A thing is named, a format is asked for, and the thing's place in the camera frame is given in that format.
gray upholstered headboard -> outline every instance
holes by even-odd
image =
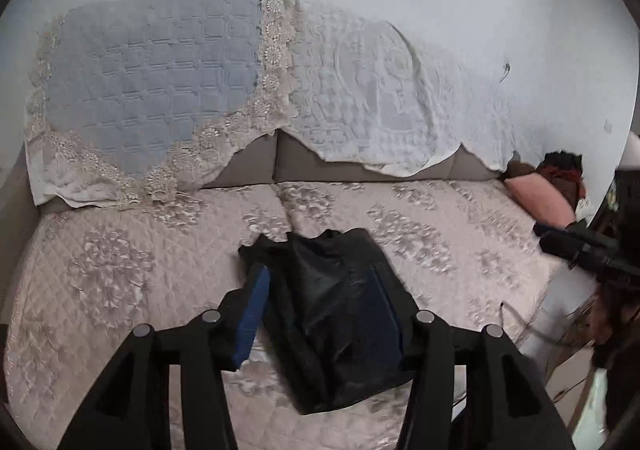
[[[425,168],[411,177],[396,178],[367,170],[358,163],[323,161],[315,152],[280,130],[273,180],[277,183],[283,181],[421,181],[425,179],[486,181],[497,179],[498,175],[500,172],[489,170],[476,156],[461,146],[451,157],[436,165]]]
[[[12,274],[39,218],[40,212],[31,196],[23,147],[0,187],[0,311],[11,293]],[[5,316],[2,314],[0,321],[8,321]]]

brown fabric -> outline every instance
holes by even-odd
[[[297,139],[282,130],[278,134],[278,155],[273,176],[274,181],[277,183],[286,181],[359,183],[448,179],[453,165],[453,156],[451,156],[410,177],[392,177],[367,170],[358,163],[323,161],[315,152],[309,150]]]
[[[460,181],[490,181],[497,179],[500,172],[489,170],[484,166],[476,156],[469,153],[468,150],[461,146],[458,151],[453,154],[453,167],[449,173],[449,179],[457,179]]]
[[[24,147],[0,188],[0,310],[24,246],[40,218],[33,204]]]
[[[255,139],[244,150],[236,152],[215,181],[203,188],[268,185],[273,183],[278,132]]]
[[[540,165],[536,171],[555,186],[574,211],[578,207],[578,201],[586,197],[580,170],[562,170],[555,166]]]
[[[529,175],[536,171],[536,167],[529,163],[520,161],[509,161],[506,172],[502,175],[502,179],[512,179],[522,175]]]

black garment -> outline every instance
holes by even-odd
[[[343,408],[413,376],[418,308],[364,229],[287,242],[261,235],[238,251],[264,264],[271,288],[264,326],[303,414]]]
[[[613,358],[607,370],[606,423],[611,432],[640,392],[640,342],[632,343]]]
[[[582,155],[576,155],[571,152],[549,152],[545,154],[545,159],[538,166],[542,168],[544,166],[555,166],[561,170],[578,170],[582,173]]]

black bag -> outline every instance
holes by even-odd
[[[411,379],[403,369],[422,352],[418,308],[368,232],[287,238],[261,235],[238,251],[247,270],[271,273],[264,326],[300,412],[343,408]]]

